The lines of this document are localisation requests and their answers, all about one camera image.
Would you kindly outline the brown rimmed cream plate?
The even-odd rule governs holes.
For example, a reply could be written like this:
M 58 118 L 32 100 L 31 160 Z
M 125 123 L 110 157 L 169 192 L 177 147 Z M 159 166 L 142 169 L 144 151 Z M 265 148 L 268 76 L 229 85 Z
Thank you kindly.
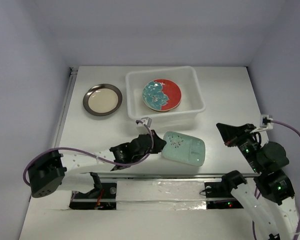
M 116 112 L 122 102 L 122 92 L 116 86 L 102 83 L 91 87 L 86 92 L 82 105 L 89 114 L 104 117 Z

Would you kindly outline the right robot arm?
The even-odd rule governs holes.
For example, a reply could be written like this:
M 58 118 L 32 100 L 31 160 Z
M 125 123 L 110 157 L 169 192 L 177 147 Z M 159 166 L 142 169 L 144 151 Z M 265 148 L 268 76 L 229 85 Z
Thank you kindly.
M 261 132 L 273 128 L 268 119 L 260 127 L 247 123 L 232 126 L 217 123 L 225 146 L 239 149 L 252 170 L 256 191 L 252 192 L 246 178 L 233 170 L 220 182 L 206 183 L 201 195 L 207 198 L 235 198 L 252 218 L 265 240 L 300 240 L 300 211 L 296 210 L 295 191 L 283 171 L 289 164 L 285 149 L 277 142 L 261 144 Z

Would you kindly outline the red plate with teal flower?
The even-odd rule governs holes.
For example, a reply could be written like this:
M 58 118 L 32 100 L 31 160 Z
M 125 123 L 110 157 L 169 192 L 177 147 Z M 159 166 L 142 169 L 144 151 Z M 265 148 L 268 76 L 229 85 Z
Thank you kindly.
M 182 100 L 180 87 L 169 79 L 154 79 L 142 90 L 142 100 L 146 102 L 179 102 Z

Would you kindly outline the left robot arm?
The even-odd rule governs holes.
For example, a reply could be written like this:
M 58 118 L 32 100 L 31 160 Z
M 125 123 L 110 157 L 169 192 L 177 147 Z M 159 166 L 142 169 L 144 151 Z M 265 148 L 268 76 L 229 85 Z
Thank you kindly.
M 149 155 L 162 152 L 166 144 L 154 130 L 149 130 L 131 142 L 97 153 L 71 147 L 51 148 L 31 160 L 22 177 L 30 187 L 33 198 L 43 198 L 56 190 L 65 190 L 96 199 L 104 189 L 99 177 L 101 173 L 138 165 Z

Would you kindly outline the tan plate with bird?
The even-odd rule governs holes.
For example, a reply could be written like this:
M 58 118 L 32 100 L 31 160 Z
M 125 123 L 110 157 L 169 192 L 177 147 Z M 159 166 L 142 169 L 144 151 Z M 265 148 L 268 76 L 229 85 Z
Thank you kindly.
M 165 105 L 163 105 L 164 102 L 146 102 L 145 105 L 151 109 L 152 111 L 158 112 L 158 113 L 167 113 L 174 109 L 176 109 L 180 104 L 181 100 L 179 102 L 170 102 L 166 101 Z

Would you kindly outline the teal rectangular speckled plate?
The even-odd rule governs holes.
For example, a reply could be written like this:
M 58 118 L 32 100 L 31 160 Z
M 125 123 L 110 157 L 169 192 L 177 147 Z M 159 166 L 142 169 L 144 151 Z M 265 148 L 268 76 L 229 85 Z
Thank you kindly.
M 163 140 L 166 141 L 161 152 L 163 158 L 195 167 L 204 164 L 206 145 L 202 139 L 168 131 L 164 134 Z

